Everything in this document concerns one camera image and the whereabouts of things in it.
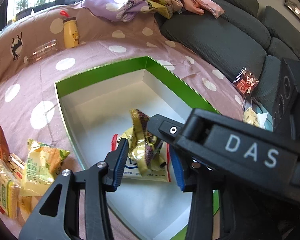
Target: pile of clothes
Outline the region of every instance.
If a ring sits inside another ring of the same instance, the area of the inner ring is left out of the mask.
[[[82,7],[88,8],[98,17],[105,17],[110,21],[131,21],[138,12],[158,12],[167,19],[173,13],[185,10],[202,15],[204,10],[211,12],[215,18],[224,10],[211,0],[84,0]]]

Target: bottle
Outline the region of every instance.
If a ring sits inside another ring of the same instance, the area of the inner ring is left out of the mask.
[[[41,59],[49,57],[59,51],[57,40],[49,41],[34,50],[30,56],[25,56],[23,61],[26,65],[35,63]]]
[[[63,20],[63,39],[66,49],[76,47],[80,44],[76,22],[76,17],[68,17]]]

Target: yellow bottle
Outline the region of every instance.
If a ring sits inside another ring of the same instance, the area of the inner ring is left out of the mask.
[[[80,44],[76,22],[76,17],[68,17],[63,20],[63,39],[65,41],[66,49],[76,47]]]

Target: gray sofa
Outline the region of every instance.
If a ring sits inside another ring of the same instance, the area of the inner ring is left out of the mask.
[[[232,82],[243,67],[258,78],[253,96],[272,113],[280,60],[300,60],[300,32],[279,12],[267,6],[257,19],[257,0],[213,0],[225,13],[218,19],[206,12],[175,14],[159,22],[169,40],[190,48]]]

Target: clear plastic bottle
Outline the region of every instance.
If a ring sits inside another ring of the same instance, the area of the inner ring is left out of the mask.
[[[35,63],[41,59],[49,57],[59,51],[57,40],[49,41],[34,50],[30,56],[25,56],[23,61],[26,65]]]

